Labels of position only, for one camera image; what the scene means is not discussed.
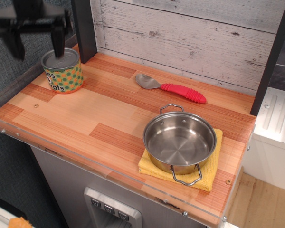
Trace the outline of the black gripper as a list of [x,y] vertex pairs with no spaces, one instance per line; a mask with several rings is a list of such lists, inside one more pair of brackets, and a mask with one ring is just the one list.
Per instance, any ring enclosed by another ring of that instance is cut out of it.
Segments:
[[14,58],[23,61],[25,49],[19,33],[51,32],[56,57],[65,49],[65,34],[73,28],[70,12],[43,0],[13,0],[0,8],[0,34],[8,33],[6,43]]

